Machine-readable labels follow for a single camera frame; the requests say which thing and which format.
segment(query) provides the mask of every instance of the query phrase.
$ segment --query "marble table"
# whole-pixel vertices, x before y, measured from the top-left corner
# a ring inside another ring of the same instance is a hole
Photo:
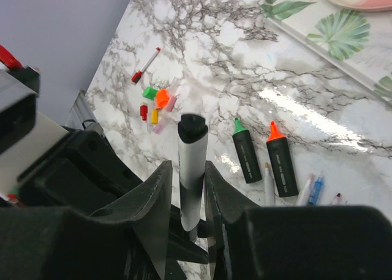
[[[262,0],[131,0],[87,92],[96,118],[121,160],[141,179],[172,160],[172,203],[179,205],[176,122],[182,113],[209,124],[207,159],[259,205],[263,183],[246,184],[232,140],[241,118],[260,165],[275,120],[287,135],[298,187],[323,172],[320,204],[370,205],[392,220],[392,111],[377,96],[291,37],[265,23]],[[131,82],[156,47],[162,51]],[[139,116],[148,86],[181,79],[169,125],[156,135]],[[293,205],[295,198],[276,205]],[[183,264],[189,279],[207,267]]]

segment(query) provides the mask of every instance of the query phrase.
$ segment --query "highlighter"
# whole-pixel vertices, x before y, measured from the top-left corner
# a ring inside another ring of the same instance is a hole
[[[287,138],[279,133],[274,121],[271,122],[270,128],[271,135],[267,140],[267,149],[279,197],[298,195]]]
[[[246,129],[238,118],[234,120],[235,131],[233,141],[238,155],[239,164],[243,171],[245,182],[254,183],[263,179],[258,166],[255,148],[252,143],[251,133]]]

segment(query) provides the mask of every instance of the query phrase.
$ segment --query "green block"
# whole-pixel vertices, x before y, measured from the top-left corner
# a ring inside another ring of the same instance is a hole
[[[144,91],[143,91],[143,97],[154,100],[155,95],[157,95],[158,90],[154,89],[152,87],[147,87]]]

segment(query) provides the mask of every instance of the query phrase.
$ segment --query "white pen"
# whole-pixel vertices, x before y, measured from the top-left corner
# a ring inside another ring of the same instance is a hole
[[[309,200],[309,196],[312,192],[312,182],[314,179],[314,175],[310,174],[306,180],[304,187],[301,189],[300,194],[295,202],[295,205],[307,205],[307,201]]]
[[[338,205],[341,202],[342,195],[340,193],[336,194],[330,205]]]
[[[264,191],[265,206],[275,206],[274,181],[270,175],[270,165],[265,163]]]

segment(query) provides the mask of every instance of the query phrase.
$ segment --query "green highlighter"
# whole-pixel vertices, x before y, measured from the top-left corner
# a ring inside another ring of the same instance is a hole
[[[263,179],[258,160],[253,146],[251,133],[246,129],[238,118],[234,120],[235,131],[233,141],[238,155],[239,164],[244,173],[247,184],[255,183]]]

